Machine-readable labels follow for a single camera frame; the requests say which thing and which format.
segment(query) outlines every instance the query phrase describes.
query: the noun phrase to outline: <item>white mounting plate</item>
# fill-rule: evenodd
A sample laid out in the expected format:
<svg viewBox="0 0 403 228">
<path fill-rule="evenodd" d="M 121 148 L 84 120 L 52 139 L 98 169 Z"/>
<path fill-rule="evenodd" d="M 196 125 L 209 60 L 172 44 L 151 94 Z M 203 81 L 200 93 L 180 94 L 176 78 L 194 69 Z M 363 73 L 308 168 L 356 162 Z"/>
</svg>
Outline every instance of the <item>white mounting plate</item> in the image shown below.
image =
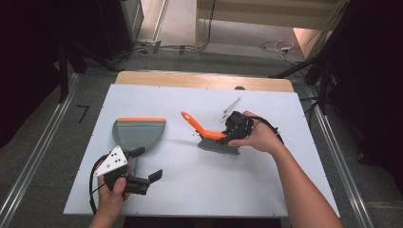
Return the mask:
<svg viewBox="0 0 403 228">
<path fill-rule="evenodd" d="M 220 123 L 224 123 L 226 121 L 226 119 L 228 119 L 228 117 L 234 111 L 235 107 L 237 106 L 237 104 L 239 102 L 240 102 L 240 97 L 238 97 L 238 99 L 236 101 L 234 101 L 231 105 L 229 105 L 227 108 L 225 108 L 222 111 L 222 116 L 221 116 L 221 119 L 220 119 Z"/>
<path fill-rule="evenodd" d="M 125 164 L 127 164 L 127 159 L 125 158 L 124 151 L 119 145 L 117 145 L 106 157 L 101 166 L 99 166 L 98 169 L 95 170 L 94 177 L 98 178 L 99 176 L 118 169 Z"/>
</svg>

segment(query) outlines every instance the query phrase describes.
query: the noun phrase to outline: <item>orange brush handle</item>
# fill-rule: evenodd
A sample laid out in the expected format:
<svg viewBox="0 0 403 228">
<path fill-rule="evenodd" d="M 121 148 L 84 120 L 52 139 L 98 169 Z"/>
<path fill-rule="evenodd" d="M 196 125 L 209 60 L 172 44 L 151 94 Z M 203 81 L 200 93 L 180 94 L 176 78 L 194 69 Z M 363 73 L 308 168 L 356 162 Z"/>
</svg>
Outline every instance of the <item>orange brush handle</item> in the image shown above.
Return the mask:
<svg viewBox="0 0 403 228">
<path fill-rule="evenodd" d="M 212 139 L 212 140 L 220 140 L 224 137 L 226 137 L 225 134 L 222 134 L 221 132 L 217 131 L 209 131 L 204 128 L 194 119 L 191 115 L 189 115 L 187 112 L 183 111 L 182 112 L 183 118 L 190 123 L 201 135 L 205 138 Z"/>
</svg>

